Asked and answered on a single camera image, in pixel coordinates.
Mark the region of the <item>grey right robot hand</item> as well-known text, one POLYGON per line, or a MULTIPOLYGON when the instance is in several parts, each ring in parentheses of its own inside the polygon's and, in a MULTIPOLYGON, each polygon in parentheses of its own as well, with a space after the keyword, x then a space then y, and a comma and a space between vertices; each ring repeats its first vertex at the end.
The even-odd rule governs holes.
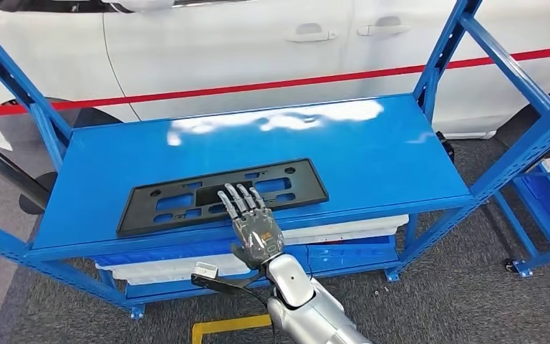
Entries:
POLYGON ((233 254, 249 269, 256 270, 284 250, 284 236, 273 212, 254 187, 226 183, 217 193, 231 218, 239 244, 233 254))

